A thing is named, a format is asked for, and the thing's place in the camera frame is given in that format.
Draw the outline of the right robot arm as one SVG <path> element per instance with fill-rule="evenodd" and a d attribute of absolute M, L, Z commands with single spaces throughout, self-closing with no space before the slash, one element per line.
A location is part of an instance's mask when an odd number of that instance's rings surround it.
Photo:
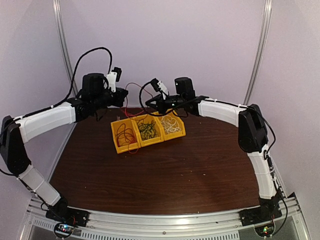
<path fill-rule="evenodd" d="M 275 214 L 281 194 L 277 187 L 275 168 L 270 156 L 273 146 L 269 143 L 270 124 L 263 117 L 260 107 L 233 104 L 204 95 L 196 95 L 193 82 L 189 77 L 174 80 L 176 94 L 170 95 L 162 81 L 154 78 L 147 82 L 158 94 L 140 101 L 142 108 L 156 110 L 157 117 L 164 117 L 178 109 L 198 117 L 208 117 L 229 123 L 238 129 L 238 145 L 247 154 L 253 166 L 259 189 L 259 204 L 256 216 L 266 221 Z"/>

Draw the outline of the yellow three-compartment bin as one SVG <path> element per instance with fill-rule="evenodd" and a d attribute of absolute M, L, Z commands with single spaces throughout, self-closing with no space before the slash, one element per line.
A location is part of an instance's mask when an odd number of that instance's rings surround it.
<path fill-rule="evenodd" d="M 144 114 L 113 121 L 110 126 L 118 154 L 136 153 L 138 149 L 184 137 L 184 122 L 176 112 L 165 116 Z"/>

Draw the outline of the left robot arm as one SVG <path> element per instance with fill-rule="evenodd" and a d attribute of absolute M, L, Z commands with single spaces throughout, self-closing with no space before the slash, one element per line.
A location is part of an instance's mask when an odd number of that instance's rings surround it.
<path fill-rule="evenodd" d="M 58 127 L 96 117 L 99 110 L 110 106 L 121 108 L 129 93 L 126 89 L 116 86 L 121 74 L 122 70 L 118 67 L 107 75 L 86 74 L 77 96 L 63 100 L 56 106 L 38 110 L 34 114 L 15 118 L 8 115 L 2 121 L 0 154 L 10 175 L 26 184 L 52 207 L 53 215 L 61 222 L 69 221 L 72 211 L 67 207 L 68 204 L 62 195 L 32 165 L 25 143 Z"/>

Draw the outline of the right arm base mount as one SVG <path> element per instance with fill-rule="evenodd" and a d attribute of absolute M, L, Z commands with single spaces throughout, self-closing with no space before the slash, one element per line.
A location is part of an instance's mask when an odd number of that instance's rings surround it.
<path fill-rule="evenodd" d="M 259 237 L 269 238 L 276 232 L 275 219 L 282 217 L 282 212 L 278 208 L 270 212 L 258 206 L 241 210 L 239 217 L 243 227 L 254 226 L 254 231 Z"/>

